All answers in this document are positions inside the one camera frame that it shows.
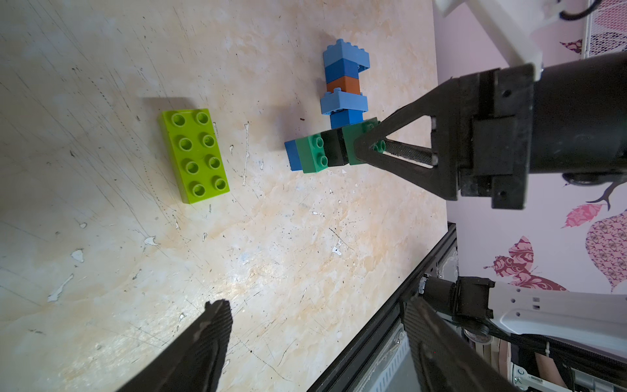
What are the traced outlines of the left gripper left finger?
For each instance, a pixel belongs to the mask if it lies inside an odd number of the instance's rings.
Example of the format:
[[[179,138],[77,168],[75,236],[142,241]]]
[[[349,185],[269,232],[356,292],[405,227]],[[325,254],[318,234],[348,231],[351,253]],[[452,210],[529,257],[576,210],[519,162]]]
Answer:
[[[122,391],[216,391],[233,327],[230,302],[207,302],[204,312]]]

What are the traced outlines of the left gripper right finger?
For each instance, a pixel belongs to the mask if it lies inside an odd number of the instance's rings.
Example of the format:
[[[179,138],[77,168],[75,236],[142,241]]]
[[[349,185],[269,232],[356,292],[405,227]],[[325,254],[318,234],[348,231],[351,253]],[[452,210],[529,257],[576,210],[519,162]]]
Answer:
[[[421,391],[515,391],[421,297],[403,312],[411,357]]]

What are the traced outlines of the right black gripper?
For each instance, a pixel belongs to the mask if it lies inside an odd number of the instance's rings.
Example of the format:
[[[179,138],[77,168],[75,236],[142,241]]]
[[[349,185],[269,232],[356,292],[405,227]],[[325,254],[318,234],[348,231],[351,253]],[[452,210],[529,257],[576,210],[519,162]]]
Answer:
[[[450,158],[390,138],[423,117],[436,122],[432,147],[459,144],[458,180]],[[495,209],[523,209],[532,174],[559,174],[575,186],[621,183],[626,55],[551,66],[538,81],[528,65],[451,78],[354,146],[358,160],[442,199],[456,201],[459,186],[462,196],[489,198]]]

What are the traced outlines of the black lego brick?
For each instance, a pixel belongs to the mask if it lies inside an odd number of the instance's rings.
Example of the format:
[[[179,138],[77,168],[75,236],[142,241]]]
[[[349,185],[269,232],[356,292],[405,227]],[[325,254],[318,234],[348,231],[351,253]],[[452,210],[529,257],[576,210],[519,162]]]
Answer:
[[[331,129],[321,133],[323,148],[328,159],[328,166],[342,167],[349,163],[346,143],[341,128]]]

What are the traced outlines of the orange brown lego brick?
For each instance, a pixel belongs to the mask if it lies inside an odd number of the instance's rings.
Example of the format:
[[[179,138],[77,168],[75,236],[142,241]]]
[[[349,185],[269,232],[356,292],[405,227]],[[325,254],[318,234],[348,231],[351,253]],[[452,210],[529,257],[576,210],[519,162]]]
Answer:
[[[361,88],[358,78],[352,78],[350,76],[342,76],[332,82],[327,83],[327,91],[334,92],[336,89],[340,89],[342,92],[350,94],[361,95]]]

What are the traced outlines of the light blue long lego brick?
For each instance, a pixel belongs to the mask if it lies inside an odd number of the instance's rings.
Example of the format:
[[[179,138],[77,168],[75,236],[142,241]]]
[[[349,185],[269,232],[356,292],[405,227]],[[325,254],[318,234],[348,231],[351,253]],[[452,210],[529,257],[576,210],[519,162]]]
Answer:
[[[327,91],[321,98],[320,105],[323,115],[331,115],[342,110],[368,111],[368,101],[365,96],[342,91],[340,88]]]

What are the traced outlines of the dark green long lego brick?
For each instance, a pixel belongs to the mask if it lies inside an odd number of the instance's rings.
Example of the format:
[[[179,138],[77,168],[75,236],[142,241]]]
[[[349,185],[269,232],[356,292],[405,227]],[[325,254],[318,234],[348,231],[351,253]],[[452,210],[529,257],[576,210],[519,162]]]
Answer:
[[[328,168],[328,157],[320,133],[297,139],[296,146],[303,173],[317,173]]]

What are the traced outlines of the lime green long lego brick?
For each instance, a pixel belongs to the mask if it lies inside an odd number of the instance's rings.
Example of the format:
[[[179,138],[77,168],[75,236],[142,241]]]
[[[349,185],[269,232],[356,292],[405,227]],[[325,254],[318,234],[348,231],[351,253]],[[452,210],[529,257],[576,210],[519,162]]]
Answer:
[[[196,204],[230,192],[208,109],[163,111],[159,122],[183,203]]]

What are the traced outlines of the blue square lego brick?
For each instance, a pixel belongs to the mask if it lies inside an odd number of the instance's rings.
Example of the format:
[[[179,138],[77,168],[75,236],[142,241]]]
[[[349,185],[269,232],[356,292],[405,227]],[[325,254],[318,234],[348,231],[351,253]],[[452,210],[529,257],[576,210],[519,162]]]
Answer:
[[[363,122],[363,112],[355,109],[343,109],[330,114],[331,129],[338,129]]]

